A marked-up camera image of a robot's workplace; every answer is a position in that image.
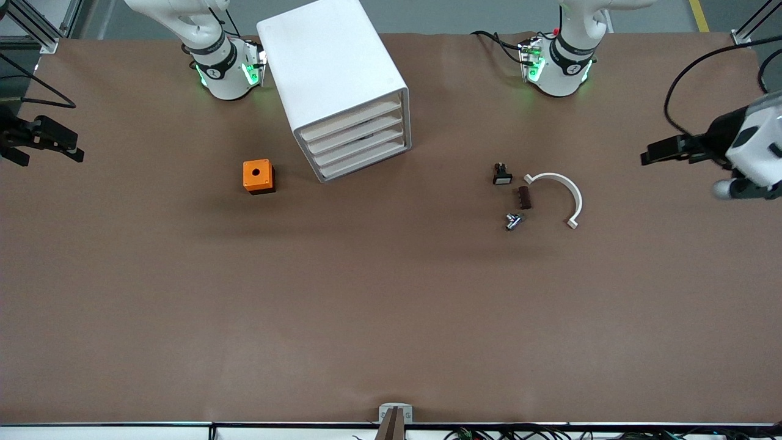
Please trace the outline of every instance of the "orange box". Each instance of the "orange box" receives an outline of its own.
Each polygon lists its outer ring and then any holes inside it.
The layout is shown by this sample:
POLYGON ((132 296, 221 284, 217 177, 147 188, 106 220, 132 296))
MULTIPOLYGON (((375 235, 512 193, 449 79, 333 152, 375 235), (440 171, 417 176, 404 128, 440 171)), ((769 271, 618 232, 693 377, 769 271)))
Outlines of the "orange box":
POLYGON ((248 160, 242 167, 244 187, 250 194, 268 194, 277 190, 274 186, 274 167, 268 159, 248 160))

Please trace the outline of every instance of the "yellow floor line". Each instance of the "yellow floor line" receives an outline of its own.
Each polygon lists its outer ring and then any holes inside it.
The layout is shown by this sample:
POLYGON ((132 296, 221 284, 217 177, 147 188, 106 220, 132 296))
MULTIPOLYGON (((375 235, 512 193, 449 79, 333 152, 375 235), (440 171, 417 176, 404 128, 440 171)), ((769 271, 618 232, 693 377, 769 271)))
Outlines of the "yellow floor line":
POLYGON ((708 24, 706 23, 706 16, 703 15, 703 8, 701 7, 700 0, 690 0, 690 7, 692 8, 692 15, 695 16, 695 23, 698 25, 700 32, 708 32, 708 24))

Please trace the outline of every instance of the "wire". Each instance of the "wire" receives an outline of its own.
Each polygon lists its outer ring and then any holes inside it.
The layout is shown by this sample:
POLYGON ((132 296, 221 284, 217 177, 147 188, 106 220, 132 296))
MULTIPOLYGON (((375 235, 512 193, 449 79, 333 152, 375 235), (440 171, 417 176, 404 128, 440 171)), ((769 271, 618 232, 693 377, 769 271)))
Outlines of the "wire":
POLYGON ((739 28, 738 28, 738 31, 736 31, 736 34, 740 34, 740 33, 741 33, 743 30, 744 30, 744 28, 745 28, 745 27, 747 27, 747 26, 750 24, 750 22, 752 22, 752 21, 755 19, 755 17, 757 17, 758 15, 760 15, 760 13, 761 13, 761 12, 763 12, 763 10, 764 10, 764 9, 765 9, 765 8, 766 8, 768 5, 770 5, 770 4, 771 4, 771 2, 773 2, 773 1, 774 1, 774 0, 767 0, 767 2, 766 2, 766 4, 765 4, 765 5, 761 6, 761 7, 760 7, 760 9, 758 9, 757 11, 755 11, 755 13, 754 13, 754 14, 752 14, 752 16, 751 16, 751 17, 749 17, 749 20, 747 20, 747 23, 744 23, 744 25, 743 25, 743 26, 741 26, 741 27, 739 27, 739 28))
MULTIPOLYGON (((557 27, 557 32, 561 31, 562 29, 562 7, 559 7, 559 27, 557 27)), ((543 32, 538 32, 538 36, 546 38, 548 41, 553 41, 557 39, 557 36, 554 35, 553 32, 551 32, 551 37, 548 36, 549 34, 545 34, 543 32)))
POLYGON ((758 86, 760 86, 760 89, 763 90, 763 93, 769 92, 769 89, 766 88, 766 83, 763 82, 763 75, 766 72, 766 68, 769 66, 769 63, 771 63, 773 59, 777 58, 781 53, 782 49, 778 49, 775 52, 772 52, 771 55, 763 60, 763 63, 760 65, 760 69, 758 70, 758 86))
POLYGON ((494 32, 494 34, 490 34, 490 33, 486 32, 486 31, 475 31, 475 32, 470 33, 470 35, 485 35, 485 36, 491 38, 492 41, 494 41, 495 43, 500 45, 500 47, 502 48, 502 51, 505 52, 505 55, 507 55, 508 58, 510 58, 511 60, 514 60, 516 63, 519 63, 519 64, 524 64, 525 66, 531 65, 531 63, 529 61, 519 60, 518 58, 513 56, 510 52, 508 52, 508 49, 506 49, 506 48, 510 48, 510 49, 518 50, 518 45, 521 45, 521 44, 523 44, 525 42, 529 42, 529 39, 520 41, 517 45, 512 45, 511 43, 502 41, 500 39, 500 35, 497 32, 494 32))
POLYGON ((749 32, 747 32, 747 35, 752 35, 752 32, 755 32, 755 29, 757 29, 761 24, 763 24, 766 20, 768 20, 771 14, 777 11, 777 9, 779 9, 780 6, 782 6, 782 2, 777 3, 777 5, 774 6, 773 9, 769 11, 769 13, 766 14, 766 16, 764 16, 758 23, 755 23, 755 26, 749 32))
MULTIPOLYGON (((223 20, 220 20, 219 18, 217 18, 217 14, 216 14, 216 13, 214 13, 214 11, 212 10, 212 8, 207 8, 207 9, 209 10, 209 12, 210 12, 210 13, 212 13, 212 16, 214 17, 214 19, 215 19, 215 20, 217 20, 217 22, 218 22, 218 23, 219 23, 221 26, 225 24, 225 22, 224 22, 223 20)), ((234 34, 233 32, 228 32, 228 31, 226 31, 225 29, 223 29, 223 32, 225 32, 226 34, 228 34, 228 35, 231 35, 231 36, 233 36, 233 37, 240 38, 240 36, 239 36, 239 31, 236 31, 236 33, 234 34)))
POLYGON ((23 74, 27 75, 28 78, 31 80, 37 82, 38 84, 46 87, 50 92, 54 93, 55 95, 62 98, 65 103, 56 103, 54 101, 47 101, 45 99, 32 99, 32 98, 22 98, 21 101, 23 103, 31 103, 31 104, 43 104, 45 106, 55 106, 55 107, 64 107, 67 109, 75 109, 76 103, 71 101, 67 96, 60 93, 56 88, 53 88, 51 85, 46 84, 41 79, 36 78, 35 75, 28 72, 24 67, 20 66, 19 64, 16 64, 11 60, 9 57, 5 56, 5 54, 0 53, 0 58, 3 58, 8 64, 14 66, 18 71, 22 72, 23 74))
POLYGON ((494 440, 494 437, 491 435, 488 435, 486 431, 476 431, 478 434, 481 434, 486 440, 494 440))
POLYGON ((236 34, 239 35, 239 28, 236 27, 236 23, 234 23, 234 19, 231 17, 231 13, 228 11, 228 9, 225 10, 225 15, 227 15, 228 19, 231 21, 231 25, 234 27, 236 34))
POLYGON ((681 125, 677 124, 673 120, 673 118, 671 117, 671 113, 669 112, 669 107, 670 107, 670 103, 671 103, 671 96, 673 95, 673 90, 676 88, 676 85, 679 84, 679 81, 681 81, 682 77, 685 74, 687 74, 687 72, 692 70, 693 67, 697 66, 701 61, 706 60, 708 58, 711 58, 714 55, 719 55, 720 53, 729 52, 731 50, 743 49, 743 48, 757 46, 757 45, 764 45, 764 44, 771 43, 771 42, 774 42, 774 41, 779 41, 779 40, 782 40, 782 35, 777 35, 776 37, 771 37, 771 38, 764 38, 762 40, 757 40, 757 41, 750 41, 748 43, 742 43, 740 45, 723 47, 723 48, 720 48, 720 49, 717 49, 717 50, 712 50, 711 52, 709 52, 709 53, 707 53, 707 54, 705 54, 703 56, 698 57, 695 61, 690 63, 687 67, 684 67, 684 70, 679 72, 679 74, 676 76, 676 78, 671 83, 671 86, 668 89, 668 93, 665 95, 665 103, 662 106, 662 112, 665 115, 665 120, 668 121, 668 123, 671 124, 671 126, 674 127, 676 130, 679 130, 684 135, 692 137, 692 133, 687 131, 681 125))
POLYGON ((0 79, 10 79, 10 78, 27 78, 27 79, 30 79, 27 75, 6 75, 4 77, 0 77, 0 79))

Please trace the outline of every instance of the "green led light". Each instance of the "green led light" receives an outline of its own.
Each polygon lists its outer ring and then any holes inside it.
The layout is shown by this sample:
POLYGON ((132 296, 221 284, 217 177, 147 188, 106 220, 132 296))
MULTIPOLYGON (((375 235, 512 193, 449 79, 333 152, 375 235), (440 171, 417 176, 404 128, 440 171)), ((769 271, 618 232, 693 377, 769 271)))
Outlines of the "green led light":
POLYGON ((532 82, 537 81, 540 78, 540 72, 546 66, 546 59, 542 56, 538 59, 538 62, 534 66, 529 68, 529 80, 532 82))
POLYGON ((198 67, 198 64, 195 65, 195 71, 198 72, 198 76, 201 77, 201 85, 203 85, 204 87, 207 87, 206 79, 204 79, 203 72, 201 71, 201 68, 198 67))
POLYGON ((587 80, 587 75, 589 74, 589 68, 592 67, 592 60, 584 67, 584 76, 581 77, 581 82, 584 82, 587 80))
POLYGON ((258 74, 254 73, 256 71, 256 68, 252 65, 248 66, 246 64, 242 64, 242 70, 245 73, 245 76, 247 77, 247 82, 250 85, 256 85, 258 84, 258 74))

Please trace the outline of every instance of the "white semicircular part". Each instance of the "white semicircular part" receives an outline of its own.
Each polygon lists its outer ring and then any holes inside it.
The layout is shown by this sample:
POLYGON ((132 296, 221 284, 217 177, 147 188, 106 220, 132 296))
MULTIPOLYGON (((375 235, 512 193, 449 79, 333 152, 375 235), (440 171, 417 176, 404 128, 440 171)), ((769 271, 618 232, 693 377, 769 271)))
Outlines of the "white semicircular part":
POLYGON ((556 180, 557 182, 560 182, 562 185, 570 189, 570 193, 573 195, 573 199, 576 200, 576 212, 574 212, 573 215, 568 219, 568 226, 570 226, 573 229, 578 227, 579 224, 576 221, 576 217, 578 217, 579 214, 581 214, 581 208, 583 207, 584 204, 584 200, 583 197, 581 197, 581 191, 579 190, 579 187, 576 186, 576 184, 573 183, 572 180, 568 179, 564 175, 557 174, 557 173, 542 173, 536 175, 535 177, 532 177, 531 175, 524 176, 524 180, 526 180, 527 183, 529 184, 535 182, 538 179, 556 180))

